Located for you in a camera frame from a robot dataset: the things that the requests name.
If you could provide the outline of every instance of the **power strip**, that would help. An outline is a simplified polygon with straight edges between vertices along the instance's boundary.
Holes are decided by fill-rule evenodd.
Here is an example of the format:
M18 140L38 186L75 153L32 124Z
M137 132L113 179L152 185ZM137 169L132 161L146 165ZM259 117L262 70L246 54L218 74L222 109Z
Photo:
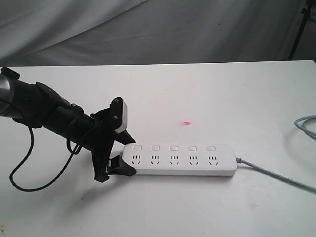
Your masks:
M122 159L145 175L233 176L237 169L232 147L223 144L133 143Z

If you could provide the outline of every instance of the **white backdrop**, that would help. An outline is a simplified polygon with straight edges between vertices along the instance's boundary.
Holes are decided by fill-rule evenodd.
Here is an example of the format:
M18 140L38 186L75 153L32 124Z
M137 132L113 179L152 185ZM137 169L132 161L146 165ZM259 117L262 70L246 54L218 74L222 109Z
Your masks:
M282 60L303 7L303 0L4 2L0 64L8 66Z

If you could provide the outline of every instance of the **electrical outlet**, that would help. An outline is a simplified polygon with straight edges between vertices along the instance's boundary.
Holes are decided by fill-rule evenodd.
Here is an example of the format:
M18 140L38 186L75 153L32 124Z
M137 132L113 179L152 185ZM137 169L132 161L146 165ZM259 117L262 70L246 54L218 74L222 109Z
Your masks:
M133 143L122 159L148 175L232 176L237 169L232 147L223 144Z

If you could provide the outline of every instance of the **gray cable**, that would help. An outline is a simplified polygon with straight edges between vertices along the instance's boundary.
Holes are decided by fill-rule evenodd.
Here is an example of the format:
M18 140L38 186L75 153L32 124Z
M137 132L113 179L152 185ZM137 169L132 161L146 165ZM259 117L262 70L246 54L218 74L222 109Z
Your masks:
M271 171L269 171L269 170L263 169L263 168L261 168L261 167L256 166L255 164L252 164L252 163L250 163L250 162L247 162L247 161L245 161L245 160L243 160L243 159L241 159L241 158L236 158L236 160L237 160L237 163L238 163L238 164L241 164L241 163L242 163L242 164L246 164L246 165L248 165L248 166L254 168L255 170L257 170L257 171L259 171L259 172L261 172L261 173L267 174L267 175L272 176L272 177L274 177L274 178L276 178L276 179L279 179L279 180L281 180L281 181L283 181L283 182L286 182L286 183L288 183L288 184L294 185L294 186L296 186L296 187L298 187L298 188L301 188L301 189L304 189L304 190L307 190L307 191L309 191L309 192L312 192L312 193L316 194L316 188L314 188L314 187L312 187L312 186L309 186L309 185L306 185L306 184L297 182L297 181L295 181L295 180L293 180L293 179L289 179L289 178L286 178L286 177L284 177L284 176L282 176L282 175L279 175L279 174L276 174L276 173L271 172Z
M313 132L306 128L306 125L310 122L316 122L316 115L310 115L306 117L299 118L295 120L294 124L295 126L306 133L310 138L316 140L316 132Z

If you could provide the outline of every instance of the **white table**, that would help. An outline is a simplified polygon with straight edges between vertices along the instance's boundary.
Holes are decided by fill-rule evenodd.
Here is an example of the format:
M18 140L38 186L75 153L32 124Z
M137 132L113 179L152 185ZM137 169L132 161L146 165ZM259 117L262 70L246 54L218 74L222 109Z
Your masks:
M13 69L87 114L123 97L136 141L226 143L238 157L316 186L315 141L293 124L316 114L312 61ZM24 193L8 177L29 140L26 127L0 118L6 237L316 235L316 195L243 167L232 178L112 176L98 183L82 150L51 187ZM45 184L69 156L65 139L44 128L35 130L35 141L15 175L26 188ZM113 156L119 151L116 144Z

